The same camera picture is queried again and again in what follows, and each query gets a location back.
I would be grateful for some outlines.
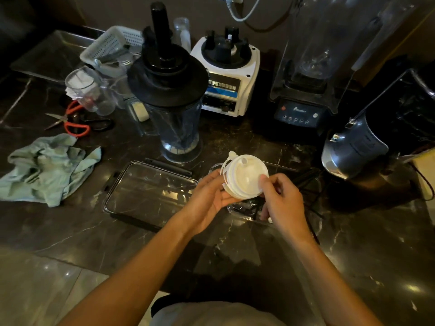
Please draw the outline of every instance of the white lid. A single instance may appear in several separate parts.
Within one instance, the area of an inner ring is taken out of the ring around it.
[[[269,176],[269,172],[260,159],[244,154],[233,160],[231,168],[232,179],[234,179],[237,189],[252,197],[262,193],[258,186],[258,179],[262,174]]]

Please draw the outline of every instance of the marble countertop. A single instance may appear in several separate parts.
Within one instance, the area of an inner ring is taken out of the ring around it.
[[[1,83],[0,118],[23,91],[26,78],[14,75]],[[62,87],[32,81],[29,90],[0,126],[0,175],[11,170],[7,155],[40,136],[61,113]],[[164,161],[158,137],[140,137],[125,111],[111,117],[116,126],[92,132],[75,146],[86,152],[101,146],[103,158],[91,176],[61,206],[0,202],[0,244],[25,249],[104,274],[111,274],[141,249],[153,233],[111,218],[102,211],[104,187],[114,172],[132,160]],[[253,131],[249,116],[227,119],[204,112],[201,155],[183,165],[199,179],[227,153],[254,154],[264,161],[306,169],[314,148],[268,141]],[[424,201],[414,200],[388,210],[368,208],[340,213],[318,201],[324,220],[316,224],[323,251],[346,281],[386,325],[426,325],[435,317],[435,238]],[[245,302],[274,313],[292,325],[314,325],[304,273],[290,247],[273,227],[223,211],[190,242],[161,290],[184,296],[207,296]]]

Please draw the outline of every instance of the white container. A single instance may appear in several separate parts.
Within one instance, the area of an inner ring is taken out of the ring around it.
[[[220,173],[224,175],[224,190],[238,199],[252,199],[262,190],[258,185],[260,175],[269,176],[266,165],[257,157],[249,154],[238,156],[231,151],[223,163]]]
[[[96,58],[113,54],[124,45],[141,46],[143,43],[142,32],[124,26],[112,26],[80,54],[80,59],[86,64],[95,66]],[[112,78],[124,74],[122,68],[104,64],[97,70]]]

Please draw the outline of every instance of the white basket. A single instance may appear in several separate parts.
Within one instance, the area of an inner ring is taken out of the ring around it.
[[[141,46],[143,43],[144,38],[140,31],[123,26],[112,26],[80,54],[80,59],[86,64],[95,66],[96,58],[112,54],[125,44]],[[122,69],[108,65],[101,65],[97,70],[113,78],[123,74]]]

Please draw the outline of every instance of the green cloth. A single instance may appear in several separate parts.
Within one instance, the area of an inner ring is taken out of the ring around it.
[[[60,134],[40,137],[8,156],[14,170],[0,179],[0,200],[45,202],[59,206],[92,173],[101,160],[101,148],[86,158],[73,147],[77,138]]]

